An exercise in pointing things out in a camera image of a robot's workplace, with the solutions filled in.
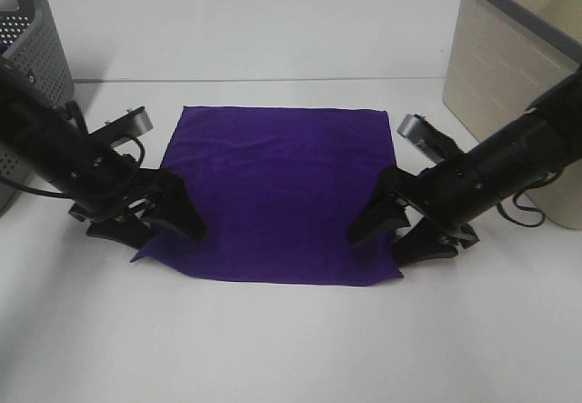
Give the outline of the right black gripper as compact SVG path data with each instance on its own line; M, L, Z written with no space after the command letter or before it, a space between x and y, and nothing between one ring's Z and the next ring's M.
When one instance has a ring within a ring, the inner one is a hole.
M398 186L401 185L402 196ZM392 245L398 267L457 256L453 245L472 247L478 236L469 223L500 201L500 195L463 156L413 176L397 166L382 170L362 212L347 229L351 246L409 227L408 204L422 214L407 234Z

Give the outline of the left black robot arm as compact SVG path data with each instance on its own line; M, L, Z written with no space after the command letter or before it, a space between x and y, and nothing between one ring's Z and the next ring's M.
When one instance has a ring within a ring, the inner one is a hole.
M73 201L70 215L88 222L90 237L139 249L156 227L201 241L206 224L183 179L147 169L143 158L117 152L151 130L146 110L128 111L89 132L78 104L53 106L8 60L1 61L1 146L55 187L52 197Z

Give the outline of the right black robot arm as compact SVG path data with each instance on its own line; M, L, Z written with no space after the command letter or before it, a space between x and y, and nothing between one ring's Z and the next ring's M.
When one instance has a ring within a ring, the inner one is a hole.
M455 257L479 240L470 221L508 197L557 180L581 157L581 73L576 71L537 98L527 111L468 152L420 115L397 130L434 166L412 175L383 169L372 196L349 226L350 245L408 227L406 208L420 221L391 246L400 267Z

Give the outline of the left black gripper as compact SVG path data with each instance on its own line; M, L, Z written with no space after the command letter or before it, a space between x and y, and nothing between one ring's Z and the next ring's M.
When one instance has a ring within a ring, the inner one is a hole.
M201 241L207 231L196 211L183 179L169 170L140 170L146 149L137 138L138 157L120 154L115 146L96 138L86 140L87 154L71 168L65 193L74 204L68 214L78 221L90 221L86 234L140 249L154 231L139 220L109 220L122 216L127 207L139 200L137 189L147 201L141 219L149 225L164 227Z

